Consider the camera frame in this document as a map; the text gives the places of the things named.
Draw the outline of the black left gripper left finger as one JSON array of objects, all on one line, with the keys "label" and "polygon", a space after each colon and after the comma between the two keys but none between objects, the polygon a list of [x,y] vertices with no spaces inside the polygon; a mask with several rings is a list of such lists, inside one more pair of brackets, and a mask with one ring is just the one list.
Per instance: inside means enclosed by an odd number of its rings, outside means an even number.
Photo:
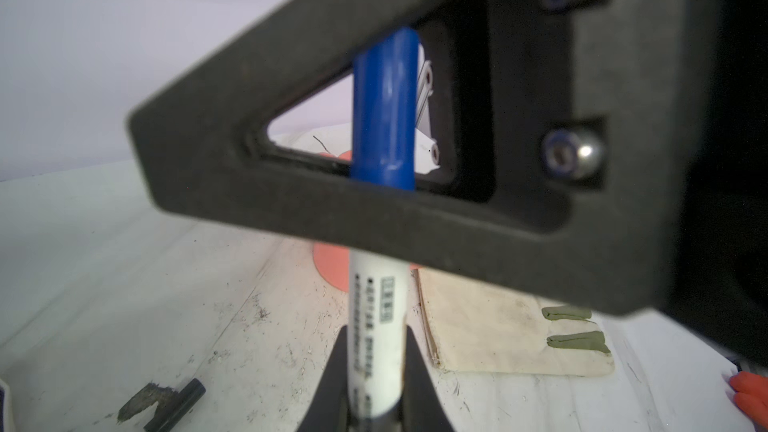
[{"label": "black left gripper left finger", "polygon": [[342,326],[297,432],[348,431],[347,364],[347,327]]}]

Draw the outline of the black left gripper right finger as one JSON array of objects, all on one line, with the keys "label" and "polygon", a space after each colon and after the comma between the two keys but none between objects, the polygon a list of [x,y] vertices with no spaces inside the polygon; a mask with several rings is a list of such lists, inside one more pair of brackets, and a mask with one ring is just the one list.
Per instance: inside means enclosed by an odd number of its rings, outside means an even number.
[{"label": "black left gripper right finger", "polygon": [[405,432],[453,432],[415,334],[407,327],[404,389],[400,402],[402,430]]}]

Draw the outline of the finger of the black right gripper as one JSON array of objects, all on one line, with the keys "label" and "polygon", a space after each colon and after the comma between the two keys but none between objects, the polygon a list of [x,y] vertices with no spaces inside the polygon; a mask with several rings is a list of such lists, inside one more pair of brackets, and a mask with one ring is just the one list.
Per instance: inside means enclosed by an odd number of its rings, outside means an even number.
[{"label": "finger of the black right gripper", "polygon": [[[720,0],[289,0],[127,126],[167,211],[346,245],[626,314],[679,276]],[[440,167],[413,192],[352,181],[268,127],[412,27],[409,108]]]}]

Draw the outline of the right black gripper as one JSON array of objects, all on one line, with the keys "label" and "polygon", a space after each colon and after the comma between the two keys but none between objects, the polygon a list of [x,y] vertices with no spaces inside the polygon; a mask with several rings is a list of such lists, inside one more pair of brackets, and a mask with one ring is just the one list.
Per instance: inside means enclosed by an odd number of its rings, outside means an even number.
[{"label": "right black gripper", "polygon": [[686,0],[686,165],[666,313],[767,362],[767,0]]}]

